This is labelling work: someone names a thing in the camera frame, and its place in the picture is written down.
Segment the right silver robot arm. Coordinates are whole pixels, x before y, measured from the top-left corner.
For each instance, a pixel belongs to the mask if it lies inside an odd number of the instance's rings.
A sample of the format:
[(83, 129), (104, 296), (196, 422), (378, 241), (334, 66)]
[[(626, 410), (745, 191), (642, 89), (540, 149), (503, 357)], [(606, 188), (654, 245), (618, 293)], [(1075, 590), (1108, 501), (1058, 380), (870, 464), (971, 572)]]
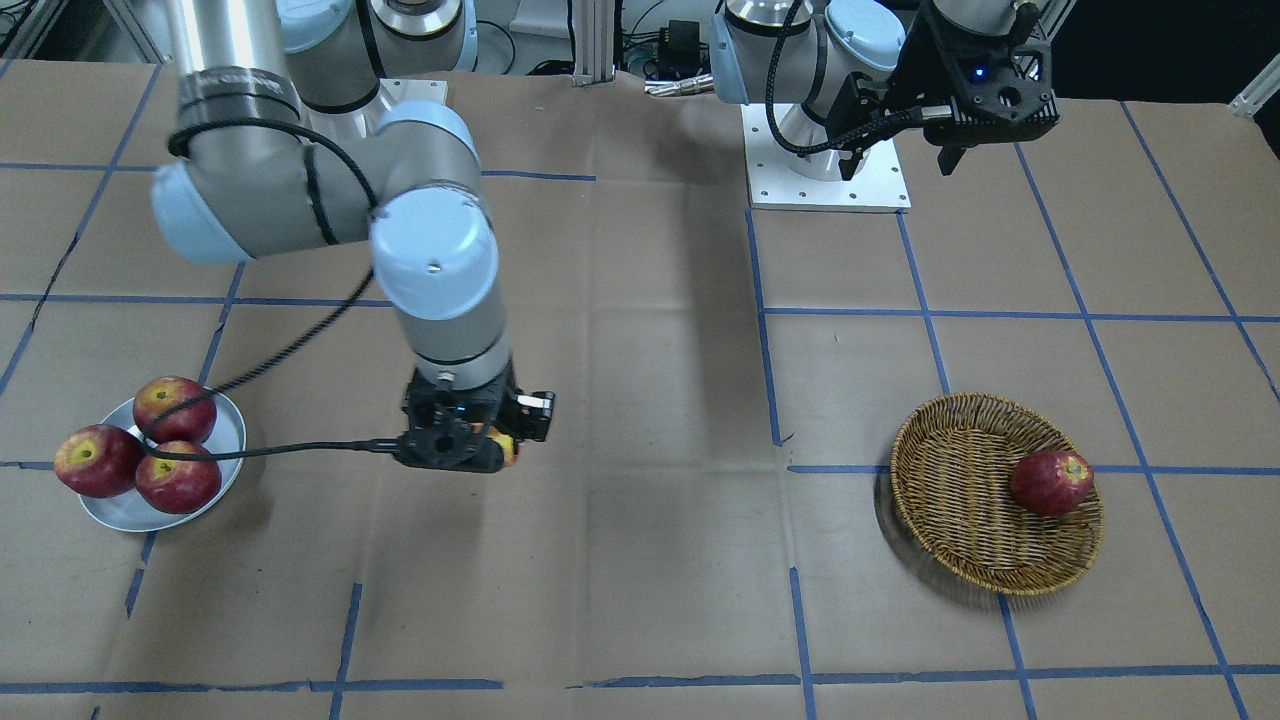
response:
[(314, 124), (328, 109), (381, 105), (384, 79), (364, 55), (384, 36), (374, 14), (370, 1), (169, 1), (179, 105), (155, 219), (202, 264), (367, 243), (416, 361), (411, 429), (477, 423), (543, 441), (556, 396), (515, 379), (499, 243), (465, 120), (401, 99), (365, 129)]

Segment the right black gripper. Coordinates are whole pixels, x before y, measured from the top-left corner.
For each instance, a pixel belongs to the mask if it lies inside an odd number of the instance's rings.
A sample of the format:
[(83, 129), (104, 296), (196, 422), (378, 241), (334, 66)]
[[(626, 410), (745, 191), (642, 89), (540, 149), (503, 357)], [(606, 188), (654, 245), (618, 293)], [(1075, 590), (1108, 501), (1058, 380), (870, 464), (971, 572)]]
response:
[(556, 415), (556, 392), (507, 389), (500, 401), (500, 432), (517, 442), (545, 442)]

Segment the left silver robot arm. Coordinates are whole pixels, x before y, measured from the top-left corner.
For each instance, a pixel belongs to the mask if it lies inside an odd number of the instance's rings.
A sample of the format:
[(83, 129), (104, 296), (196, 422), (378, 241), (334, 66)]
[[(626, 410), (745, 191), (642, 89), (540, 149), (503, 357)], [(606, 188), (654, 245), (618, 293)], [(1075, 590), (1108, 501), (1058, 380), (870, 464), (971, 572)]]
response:
[(838, 164), (920, 128), (954, 172), (968, 149), (1041, 137), (1059, 120), (1033, 1), (923, 1), (904, 23), (879, 1), (722, 1), (717, 96), (760, 104), (794, 160)]

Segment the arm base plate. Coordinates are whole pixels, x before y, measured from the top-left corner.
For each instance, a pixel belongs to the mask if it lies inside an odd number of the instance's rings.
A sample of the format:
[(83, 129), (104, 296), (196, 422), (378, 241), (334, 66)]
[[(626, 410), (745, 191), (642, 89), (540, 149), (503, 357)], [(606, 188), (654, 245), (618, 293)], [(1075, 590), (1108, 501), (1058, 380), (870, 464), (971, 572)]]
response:
[(380, 79), (378, 102), (390, 110), (402, 102), (430, 101), (447, 104), (449, 83), (445, 79)]
[(765, 106), (741, 108), (750, 205), (760, 210), (899, 213), (911, 208), (908, 183), (891, 140), (865, 151), (850, 179), (840, 155), (799, 158), (781, 147), (767, 124)]

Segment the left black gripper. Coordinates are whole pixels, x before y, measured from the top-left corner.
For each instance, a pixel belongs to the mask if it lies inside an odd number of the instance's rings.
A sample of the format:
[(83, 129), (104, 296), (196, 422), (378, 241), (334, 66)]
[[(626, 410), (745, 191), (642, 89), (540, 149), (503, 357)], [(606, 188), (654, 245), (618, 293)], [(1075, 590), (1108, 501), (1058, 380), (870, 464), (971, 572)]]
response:
[(826, 110), (826, 149), (840, 151), (842, 181), (861, 170), (874, 142), (915, 128), (940, 147), (940, 174), (954, 174), (969, 150), (956, 138), (946, 47), (956, 29), (940, 5), (920, 5), (909, 26), (884, 5), (826, 8), (826, 33), (851, 64)]

